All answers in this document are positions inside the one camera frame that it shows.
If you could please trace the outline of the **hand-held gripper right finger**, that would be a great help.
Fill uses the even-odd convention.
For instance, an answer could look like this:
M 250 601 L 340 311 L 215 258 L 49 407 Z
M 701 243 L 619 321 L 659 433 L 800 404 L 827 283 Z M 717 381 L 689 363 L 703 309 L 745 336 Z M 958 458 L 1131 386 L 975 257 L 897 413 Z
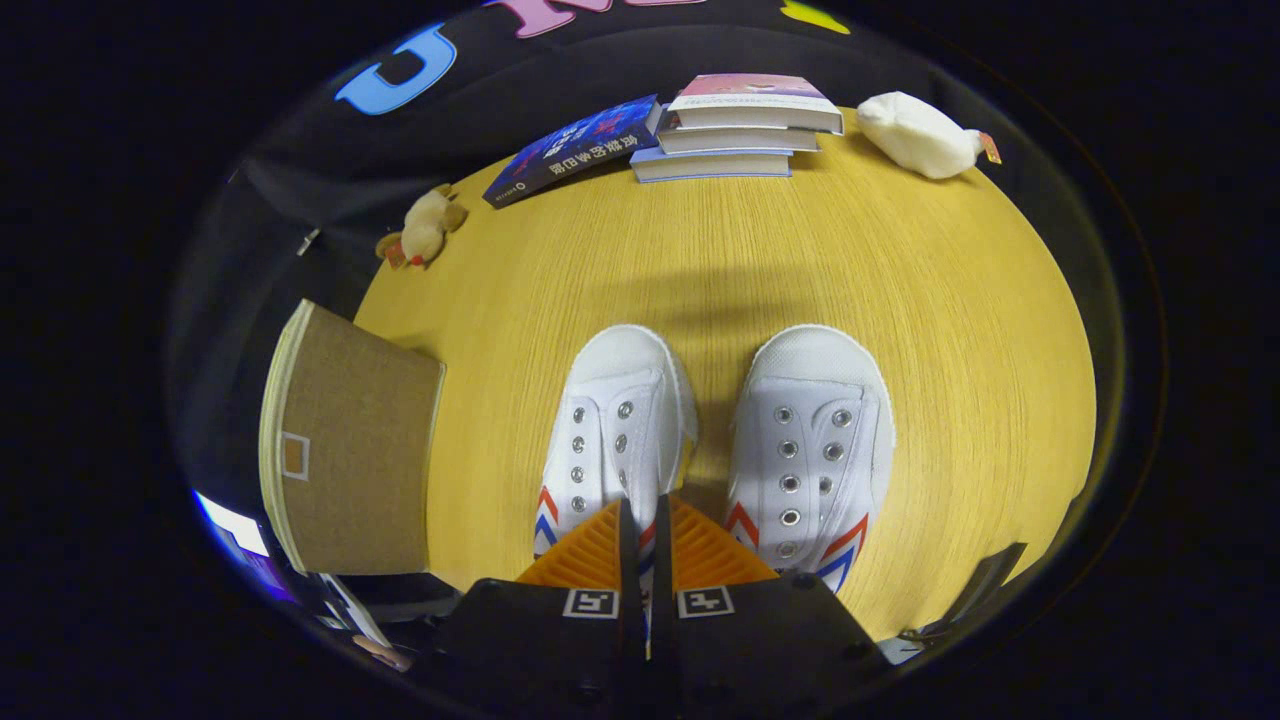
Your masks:
M 655 715 L 838 716 L 888 684 L 877 643 L 813 573 L 677 588 L 673 500 L 655 515 Z

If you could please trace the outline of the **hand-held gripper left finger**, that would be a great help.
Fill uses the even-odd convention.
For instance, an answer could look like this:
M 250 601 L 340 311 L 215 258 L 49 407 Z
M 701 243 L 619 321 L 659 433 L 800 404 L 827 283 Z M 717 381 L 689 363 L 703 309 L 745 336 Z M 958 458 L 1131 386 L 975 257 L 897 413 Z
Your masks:
M 426 652 L 425 682 L 477 716 L 623 716 L 645 657 L 637 530 L 620 500 L 520 579 L 476 582 Z

